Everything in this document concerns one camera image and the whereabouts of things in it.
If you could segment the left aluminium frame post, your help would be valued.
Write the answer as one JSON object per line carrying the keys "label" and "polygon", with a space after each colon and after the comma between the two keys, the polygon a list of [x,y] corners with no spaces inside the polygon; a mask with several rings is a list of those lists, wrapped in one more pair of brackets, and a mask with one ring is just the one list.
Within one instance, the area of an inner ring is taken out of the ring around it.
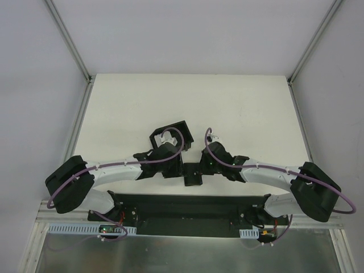
{"label": "left aluminium frame post", "polygon": [[84,79],[87,82],[91,82],[93,77],[90,74],[89,70],[87,69],[62,17],[58,10],[58,8],[55,5],[55,2],[53,0],[44,0],[43,3],[45,4],[45,7],[47,8],[52,20],[55,23],[55,26],[57,27],[60,36],[62,37],[69,53],[71,54],[71,57],[75,61],[78,69],[80,70],[81,74],[83,75]]}

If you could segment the aluminium frame post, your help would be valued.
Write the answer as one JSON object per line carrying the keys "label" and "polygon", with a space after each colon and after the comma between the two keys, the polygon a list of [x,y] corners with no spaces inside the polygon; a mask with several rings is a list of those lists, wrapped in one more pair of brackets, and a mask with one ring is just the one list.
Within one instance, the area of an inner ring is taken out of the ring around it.
{"label": "aluminium frame post", "polygon": [[57,27],[60,36],[62,37],[69,53],[71,54],[71,57],[75,61],[78,69],[80,70],[81,74],[83,75],[84,79],[87,82],[91,82],[93,77],[90,74],[89,70],[87,69],[62,17],[58,10],[58,8],[55,5],[55,2],[53,0],[44,0],[43,3],[45,4],[45,7],[47,8],[52,20],[55,23],[55,26]]}
{"label": "aluminium frame post", "polygon": [[344,0],[334,0],[330,4],[327,12],[325,13],[323,19],[321,20],[320,24],[318,25],[317,29],[315,30],[313,36],[311,37],[308,45],[305,47],[299,61],[295,65],[292,73],[287,78],[288,85],[291,86],[296,78],[298,77],[299,73],[303,69],[305,63],[308,61],[311,54],[315,50],[316,46],[320,42],[321,38],[324,36],[325,31],[328,29],[329,25],[331,24],[332,20],[338,13],[341,6],[345,3]]}

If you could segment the black card tray box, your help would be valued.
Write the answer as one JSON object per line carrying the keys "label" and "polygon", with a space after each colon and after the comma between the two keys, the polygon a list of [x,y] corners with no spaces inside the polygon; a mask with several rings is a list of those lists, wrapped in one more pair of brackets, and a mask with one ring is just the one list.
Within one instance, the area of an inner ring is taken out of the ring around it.
{"label": "black card tray box", "polygon": [[177,139],[177,145],[175,147],[180,146],[183,139],[184,140],[183,151],[188,151],[191,148],[192,143],[194,142],[194,138],[188,128],[186,121],[176,122],[155,129],[153,133],[149,136],[153,148],[157,148],[161,145],[159,137],[166,131],[169,131],[171,135]]}

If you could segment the left electronics board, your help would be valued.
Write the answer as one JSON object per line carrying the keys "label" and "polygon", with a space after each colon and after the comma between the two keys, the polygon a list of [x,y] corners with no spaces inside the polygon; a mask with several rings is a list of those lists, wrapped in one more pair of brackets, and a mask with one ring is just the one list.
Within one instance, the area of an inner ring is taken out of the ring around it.
{"label": "left electronics board", "polygon": [[123,229],[115,225],[100,225],[99,226],[99,233],[101,234],[121,234],[123,233]]}

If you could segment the front aluminium extrusion rail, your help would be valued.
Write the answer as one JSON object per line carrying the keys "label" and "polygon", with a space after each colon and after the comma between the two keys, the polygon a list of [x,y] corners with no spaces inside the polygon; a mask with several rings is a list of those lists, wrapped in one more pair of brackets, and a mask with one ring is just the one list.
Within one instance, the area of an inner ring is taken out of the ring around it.
{"label": "front aluminium extrusion rail", "polygon": [[[37,222],[86,223],[87,221],[87,210],[81,209],[66,214],[58,214],[55,209],[48,209],[46,203],[46,200],[40,203],[36,216]],[[344,229],[344,224],[339,216],[333,216],[328,222],[322,223],[312,220],[307,216],[294,215],[291,226],[296,229]]]}

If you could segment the aluminium side rail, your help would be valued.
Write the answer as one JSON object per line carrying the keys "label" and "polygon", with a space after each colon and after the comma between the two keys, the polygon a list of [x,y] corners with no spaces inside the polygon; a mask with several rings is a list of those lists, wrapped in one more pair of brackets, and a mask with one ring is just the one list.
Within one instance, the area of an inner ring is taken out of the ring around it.
{"label": "aluminium side rail", "polygon": [[82,95],[82,100],[80,102],[80,106],[78,108],[75,121],[72,125],[71,134],[70,134],[70,137],[68,139],[68,142],[67,142],[67,145],[65,148],[65,153],[63,156],[64,162],[66,162],[74,154],[74,151],[75,151],[75,148],[77,145],[77,141],[78,141],[78,137],[80,134],[80,130],[82,127],[82,123],[83,123],[85,113],[86,113],[86,110],[88,107],[90,95],[92,93],[93,85],[94,85],[94,80],[90,80],[88,82],[88,84],[86,85],[84,94]]}
{"label": "aluminium side rail", "polygon": [[299,126],[300,126],[301,134],[302,134],[302,137],[303,137],[305,149],[306,149],[306,152],[307,152],[307,155],[308,155],[308,159],[309,159],[309,161],[311,163],[315,163],[315,161],[313,159],[313,156],[312,156],[312,149],[311,149],[311,147],[309,145],[309,141],[308,141],[307,128],[305,126],[304,119],[303,119],[303,116],[302,116],[302,112],[301,112],[298,100],[297,100],[297,98],[295,96],[295,92],[293,90],[292,84],[288,83],[288,88],[289,88],[289,92],[290,92],[292,102],[293,102],[293,105],[294,105],[294,108],[295,108],[295,112],[296,112],[296,115],[297,115],[297,120],[299,122]]}

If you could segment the white credit card stack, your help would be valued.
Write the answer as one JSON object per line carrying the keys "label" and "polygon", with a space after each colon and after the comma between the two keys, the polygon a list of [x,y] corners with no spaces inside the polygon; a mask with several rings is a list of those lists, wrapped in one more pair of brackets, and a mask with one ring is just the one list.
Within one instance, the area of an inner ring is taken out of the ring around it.
{"label": "white credit card stack", "polygon": [[173,146],[177,145],[177,139],[172,136],[161,136],[160,140],[161,140],[161,144],[170,143]]}

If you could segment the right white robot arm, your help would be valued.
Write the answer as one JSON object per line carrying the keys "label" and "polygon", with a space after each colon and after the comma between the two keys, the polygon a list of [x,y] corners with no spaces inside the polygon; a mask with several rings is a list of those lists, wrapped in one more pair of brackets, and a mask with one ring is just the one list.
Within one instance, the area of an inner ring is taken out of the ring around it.
{"label": "right white robot arm", "polygon": [[341,188],[317,165],[276,166],[247,156],[232,156],[224,146],[209,138],[201,152],[200,165],[205,175],[219,174],[230,181],[268,185],[285,191],[269,193],[255,208],[257,220],[269,224],[289,214],[305,214],[318,222],[327,222],[340,198]]}

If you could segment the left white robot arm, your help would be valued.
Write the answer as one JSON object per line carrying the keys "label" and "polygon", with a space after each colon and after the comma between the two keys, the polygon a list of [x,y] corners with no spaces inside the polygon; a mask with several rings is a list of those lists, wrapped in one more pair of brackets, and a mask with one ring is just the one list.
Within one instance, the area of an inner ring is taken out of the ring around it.
{"label": "left white robot arm", "polygon": [[120,162],[92,163],[80,155],[73,156],[46,178],[50,195],[47,208],[64,214],[84,206],[101,213],[107,221],[115,221],[120,207],[110,193],[97,191],[95,187],[152,178],[174,165],[183,148],[183,144],[174,146],[165,142],[154,150],[134,154]]}

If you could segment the left aluminium side rail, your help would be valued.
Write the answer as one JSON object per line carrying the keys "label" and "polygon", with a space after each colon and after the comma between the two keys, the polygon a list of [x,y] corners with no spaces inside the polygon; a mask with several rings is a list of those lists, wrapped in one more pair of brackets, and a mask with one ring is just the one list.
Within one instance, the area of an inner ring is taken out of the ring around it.
{"label": "left aluminium side rail", "polygon": [[75,121],[72,125],[71,134],[70,134],[70,137],[68,139],[68,142],[67,142],[67,145],[65,148],[65,153],[63,156],[64,162],[66,162],[74,154],[74,151],[75,151],[75,148],[77,145],[77,141],[78,141],[78,137],[80,134],[80,130],[82,127],[82,123],[83,123],[85,113],[86,113],[86,110],[88,107],[90,95],[92,93],[93,85],[94,85],[94,80],[90,80],[88,82],[88,84],[86,85],[84,94],[82,95],[82,100],[80,102],[80,106],[78,108]]}

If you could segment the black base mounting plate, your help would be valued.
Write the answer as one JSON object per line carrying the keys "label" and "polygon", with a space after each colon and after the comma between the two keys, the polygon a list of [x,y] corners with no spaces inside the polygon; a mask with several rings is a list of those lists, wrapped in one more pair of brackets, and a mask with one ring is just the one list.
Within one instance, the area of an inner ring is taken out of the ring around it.
{"label": "black base mounting plate", "polygon": [[294,214],[288,205],[277,216],[266,212],[269,195],[129,195],[111,191],[105,195],[111,199],[111,209],[102,213],[100,208],[87,205],[87,220],[135,228],[138,235],[237,238],[244,229],[286,225],[284,216]]}

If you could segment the black leather card holder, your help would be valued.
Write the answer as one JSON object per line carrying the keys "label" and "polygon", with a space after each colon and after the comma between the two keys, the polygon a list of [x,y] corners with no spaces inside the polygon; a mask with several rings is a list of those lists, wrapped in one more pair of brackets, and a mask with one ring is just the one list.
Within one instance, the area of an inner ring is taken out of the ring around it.
{"label": "black leather card holder", "polygon": [[202,174],[198,163],[183,164],[184,185],[186,187],[202,185]]}

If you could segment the right aluminium side rail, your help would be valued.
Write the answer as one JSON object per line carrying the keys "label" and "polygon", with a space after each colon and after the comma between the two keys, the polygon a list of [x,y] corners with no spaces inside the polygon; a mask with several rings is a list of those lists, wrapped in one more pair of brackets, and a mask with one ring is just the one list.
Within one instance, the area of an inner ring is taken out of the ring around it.
{"label": "right aluminium side rail", "polygon": [[296,115],[297,115],[297,120],[299,122],[299,126],[300,126],[301,134],[302,134],[302,137],[303,137],[305,149],[306,149],[306,152],[307,152],[307,155],[308,155],[308,159],[309,159],[309,161],[311,163],[315,163],[315,161],[313,159],[313,156],[312,156],[312,149],[311,149],[311,147],[309,145],[309,141],[308,141],[307,128],[305,126],[304,119],[303,119],[303,116],[302,116],[302,112],[301,112],[298,100],[297,100],[297,98],[295,96],[295,92],[293,90],[292,84],[288,83],[288,88],[289,88],[289,92],[290,92],[292,102],[293,102],[293,105],[294,105],[294,108],[295,108],[295,112],[296,112]]}

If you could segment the right electronics board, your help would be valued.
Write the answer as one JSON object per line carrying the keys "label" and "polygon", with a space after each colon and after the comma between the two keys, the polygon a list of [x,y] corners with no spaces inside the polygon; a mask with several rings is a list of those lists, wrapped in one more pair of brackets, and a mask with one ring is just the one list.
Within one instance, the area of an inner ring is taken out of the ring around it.
{"label": "right electronics board", "polygon": [[262,230],[260,233],[259,233],[259,236],[260,237],[277,237],[278,234],[277,234],[277,231],[275,229],[270,229],[270,230]]}

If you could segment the electronics board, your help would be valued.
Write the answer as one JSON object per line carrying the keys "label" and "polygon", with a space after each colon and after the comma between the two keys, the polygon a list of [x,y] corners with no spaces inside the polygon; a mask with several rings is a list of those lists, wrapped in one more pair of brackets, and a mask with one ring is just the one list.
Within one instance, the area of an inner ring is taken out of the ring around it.
{"label": "electronics board", "polygon": [[275,229],[270,229],[270,230],[262,230],[260,233],[259,233],[259,236],[260,237],[277,237],[278,234],[277,234],[277,231]]}
{"label": "electronics board", "polygon": [[123,229],[115,225],[100,225],[99,226],[99,233],[101,234],[121,234],[123,233]]}

